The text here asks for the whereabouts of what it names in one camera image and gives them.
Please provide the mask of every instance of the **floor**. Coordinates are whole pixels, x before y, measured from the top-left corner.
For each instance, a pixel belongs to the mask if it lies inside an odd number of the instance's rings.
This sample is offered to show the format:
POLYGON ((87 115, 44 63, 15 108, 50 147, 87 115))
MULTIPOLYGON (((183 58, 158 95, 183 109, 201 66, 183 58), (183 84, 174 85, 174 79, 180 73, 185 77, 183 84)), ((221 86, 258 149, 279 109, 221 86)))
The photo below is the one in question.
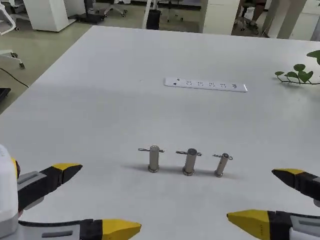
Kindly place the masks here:
MULTIPOLYGON (((109 16, 100 24, 102 26, 113 26, 123 28, 141 28, 145 7, 142 5, 120 5, 120 8, 128 10, 126 17, 112 11, 109 16)), ((198 22, 200 11, 198 10, 175 10, 178 17, 167 22, 167 9, 161 9, 160 30, 179 32, 199 32, 198 22)), ((21 70, 18 64, 3 61, 0 65, 10 72, 18 80, 32 85, 38 77, 44 73, 69 47, 71 47, 89 28, 90 25, 73 23, 60 33, 35 31, 27 21, 18 21, 20 31, 11 31, 0 37, 0 49, 12 49, 22 59, 25 69, 21 70)), ((234 35, 251 36, 247 30, 240 32, 233 31, 234 35)), ((0 103, 0 114, 13 103, 25 90, 26 87, 12 79, 5 72, 0 71, 0 88, 11 88, 8 97, 0 103)))

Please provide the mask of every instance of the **power outlet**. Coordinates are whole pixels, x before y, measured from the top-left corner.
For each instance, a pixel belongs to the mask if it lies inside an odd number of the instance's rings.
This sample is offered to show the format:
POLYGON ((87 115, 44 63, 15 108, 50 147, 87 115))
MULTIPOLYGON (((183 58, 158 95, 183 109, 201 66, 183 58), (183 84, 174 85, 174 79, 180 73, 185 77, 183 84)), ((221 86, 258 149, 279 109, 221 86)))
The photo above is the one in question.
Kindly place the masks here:
POLYGON ((246 93, 248 91, 245 84, 189 79, 187 80, 178 77, 166 77, 164 79, 164 85, 168 87, 222 90, 243 93, 246 93))

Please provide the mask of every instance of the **robotic arm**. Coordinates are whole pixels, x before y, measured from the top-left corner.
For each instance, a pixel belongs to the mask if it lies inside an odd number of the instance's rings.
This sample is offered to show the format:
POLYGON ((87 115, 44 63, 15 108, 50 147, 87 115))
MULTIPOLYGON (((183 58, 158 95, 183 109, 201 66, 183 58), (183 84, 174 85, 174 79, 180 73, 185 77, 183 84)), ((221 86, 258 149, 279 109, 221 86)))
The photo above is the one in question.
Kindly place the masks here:
MULTIPOLYGON (((274 169, 272 173, 289 187, 313 198, 320 206, 320 177, 299 169, 274 169)), ((261 240, 320 240, 320 216, 284 211, 230 212, 228 220, 261 240)))
POLYGON ((40 172, 20 175, 18 162, 0 145, 0 240, 128 240, 139 233, 141 224, 121 219, 18 221, 19 212, 40 203, 45 195, 69 181, 81 168, 77 163, 59 163, 40 172))

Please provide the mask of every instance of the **green leaf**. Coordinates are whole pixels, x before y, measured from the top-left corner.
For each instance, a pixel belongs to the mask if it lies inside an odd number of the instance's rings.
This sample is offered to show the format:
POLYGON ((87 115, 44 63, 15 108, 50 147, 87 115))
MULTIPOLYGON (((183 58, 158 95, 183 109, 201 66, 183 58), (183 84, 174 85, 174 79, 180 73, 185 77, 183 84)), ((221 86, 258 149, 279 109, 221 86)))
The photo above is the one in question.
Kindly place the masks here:
POLYGON ((298 73, 299 79, 301 79, 301 81, 304 83, 306 83, 313 75, 314 75, 313 71, 310 71, 308 73, 306 73, 305 71, 300 71, 298 73))
POLYGON ((309 52, 308 57, 320 59, 320 50, 309 52))
POLYGON ((274 74, 277 76, 280 76, 280 75, 284 74, 284 72, 283 71, 276 71, 274 74))
POLYGON ((301 72, 301 71, 305 70, 306 65, 304 65, 304 64, 296 64, 296 65, 294 65, 293 68, 294 68, 294 70, 296 70, 297 72, 301 72))
POLYGON ((298 79, 298 74, 296 74, 294 71, 290 71, 286 74, 286 77, 295 78, 298 79))

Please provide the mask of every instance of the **table leg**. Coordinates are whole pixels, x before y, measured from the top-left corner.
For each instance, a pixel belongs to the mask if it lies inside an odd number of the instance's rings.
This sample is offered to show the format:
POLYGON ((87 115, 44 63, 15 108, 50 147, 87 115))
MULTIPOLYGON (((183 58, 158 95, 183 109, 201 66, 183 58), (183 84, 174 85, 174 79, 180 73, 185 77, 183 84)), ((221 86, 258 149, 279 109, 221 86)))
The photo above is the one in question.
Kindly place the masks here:
POLYGON ((148 16, 149 16, 151 1, 152 0, 147 0, 147 2, 146 2, 145 13, 144 13, 143 22, 142 22, 142 29, 146 29, 146 27, 147 27, 147 20, 148 20, 148 16))

